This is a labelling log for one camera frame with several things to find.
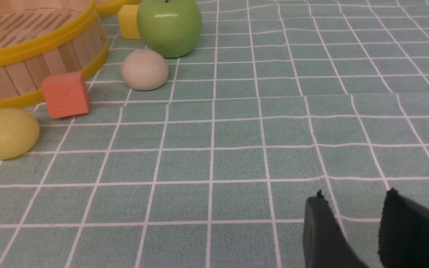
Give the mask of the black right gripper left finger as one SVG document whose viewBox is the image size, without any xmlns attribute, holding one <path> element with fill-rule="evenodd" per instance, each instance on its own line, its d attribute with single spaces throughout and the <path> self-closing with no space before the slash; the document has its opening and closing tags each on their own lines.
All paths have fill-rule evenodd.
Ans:
<svg viewBox="0 0 429 268">
<path fill-rule="evenodd" d="M 349 246 L 321 190 L 305 202 L 303 251 L 306 268 L 366 268 Z"/>
</svg>

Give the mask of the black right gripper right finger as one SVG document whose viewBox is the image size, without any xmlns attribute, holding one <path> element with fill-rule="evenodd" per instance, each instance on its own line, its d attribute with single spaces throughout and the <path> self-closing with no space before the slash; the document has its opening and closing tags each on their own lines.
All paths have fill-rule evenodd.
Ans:
<svg viewBox="0 0 429 268">
<path fill-rule="evenodd" d="M 429 209 L 395 189 L 388 190 L 378 255 L 385 268 L 429 268 Z"/>
</svg>

